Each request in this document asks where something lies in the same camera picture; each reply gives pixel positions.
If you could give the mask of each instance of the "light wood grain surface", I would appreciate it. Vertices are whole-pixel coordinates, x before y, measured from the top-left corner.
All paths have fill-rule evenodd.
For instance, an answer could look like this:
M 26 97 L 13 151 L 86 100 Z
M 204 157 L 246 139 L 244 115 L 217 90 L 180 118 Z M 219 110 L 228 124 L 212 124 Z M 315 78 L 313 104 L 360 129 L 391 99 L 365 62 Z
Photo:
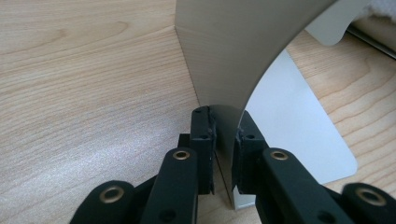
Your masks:
M 111 179 L 142 183 L 198 106 L 174 29 L 175 1 L 0 1 L 0 222 L 66 223 Z M 396 197 L 396 62 L 346 35 L 306 33 L 288 51 L 359 162 Z M 199 223 L 259 223 L 217 194 Z

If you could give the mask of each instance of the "metal sheet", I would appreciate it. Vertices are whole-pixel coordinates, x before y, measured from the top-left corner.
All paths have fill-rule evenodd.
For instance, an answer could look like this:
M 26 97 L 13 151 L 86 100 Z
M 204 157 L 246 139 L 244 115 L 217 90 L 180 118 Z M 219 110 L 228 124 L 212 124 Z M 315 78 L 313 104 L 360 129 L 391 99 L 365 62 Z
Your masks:
M 178 39 L 199 103 L 217 121 L 217 155 L 235 206 L 233 140 L 250 94 L 280 51 L 333 2 L 177 0 Z

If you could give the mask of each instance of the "white fabric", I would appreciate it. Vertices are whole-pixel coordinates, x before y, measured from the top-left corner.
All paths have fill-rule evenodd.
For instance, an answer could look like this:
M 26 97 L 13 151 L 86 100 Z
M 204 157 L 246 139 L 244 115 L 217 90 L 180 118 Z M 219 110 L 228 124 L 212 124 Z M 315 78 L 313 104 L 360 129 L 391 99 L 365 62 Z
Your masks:
M 357 16 L 356 20 L 371 16 L 389 17 L 396 23 L 396 0 L 373 0 Z

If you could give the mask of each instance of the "table surface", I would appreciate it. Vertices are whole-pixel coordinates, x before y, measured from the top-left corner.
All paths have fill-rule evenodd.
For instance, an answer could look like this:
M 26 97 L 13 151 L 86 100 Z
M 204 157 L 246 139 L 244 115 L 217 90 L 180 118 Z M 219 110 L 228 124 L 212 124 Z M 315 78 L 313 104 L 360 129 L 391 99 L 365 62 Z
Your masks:
M 111 179 L 159 170 L 198 107 L 174 27 L 176 1 L 0 1 L 0 222 L 66 223 Z M 357 157 L 356 175 L 396 197 L 396 62 L 345 35 L 287 47 Z M 216 195 L 199 223 L 260 223 Z

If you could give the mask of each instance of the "screw hole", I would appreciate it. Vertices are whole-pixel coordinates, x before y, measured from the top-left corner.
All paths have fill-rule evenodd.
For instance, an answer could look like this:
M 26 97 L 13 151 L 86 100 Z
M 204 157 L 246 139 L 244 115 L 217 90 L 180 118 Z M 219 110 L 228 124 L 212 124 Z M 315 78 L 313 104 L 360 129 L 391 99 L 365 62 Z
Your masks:
M 276 160 L 279 160 L 279 161 L 285 161 L 285 160 L 287 160 L 289 158 L 289 156 L 286 153 L 281 152 L 281 151 L 273 151 L 273 152 L 271 152 L 271 157 L 276 159 Z
M 366 203 L 374 206 L 383 206 L 387 204 L 387 200 L 377 192 L 371 189 L 358 188 L 356 194 Z
M 110 186 L 99 195 L 102 203 L 114 203 L 122 198 L 124 190 L 119 186 Z
M 318 219 L 323 223 L 335 223 L 335 217 L 332 214 L 324 211 L 318 212 Z
M 162 222 L 171 222 L 175 219 L 176 212 L 172 209 L 162 210 L 159 217 Z
M 190 156 L 190 153 L 187 151 L 177 151 L 173 154 L 173 157 L 177 160 L 184 161 Z

